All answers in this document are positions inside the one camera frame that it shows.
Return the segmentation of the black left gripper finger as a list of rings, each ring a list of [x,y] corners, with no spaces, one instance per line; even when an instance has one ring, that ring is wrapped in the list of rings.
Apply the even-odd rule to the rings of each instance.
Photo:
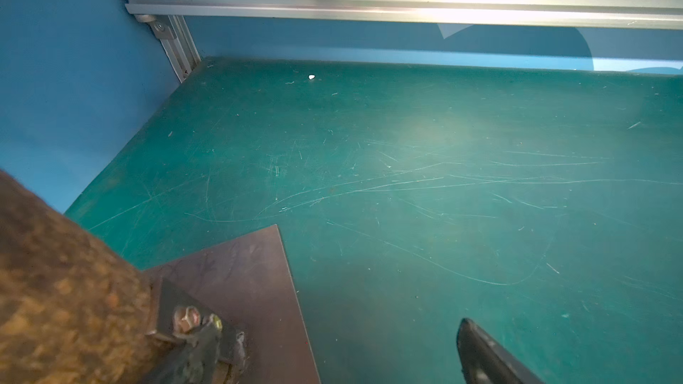
[[[467,384],[543,384],[512,353],[469,318],[456,337],[462,375]]]

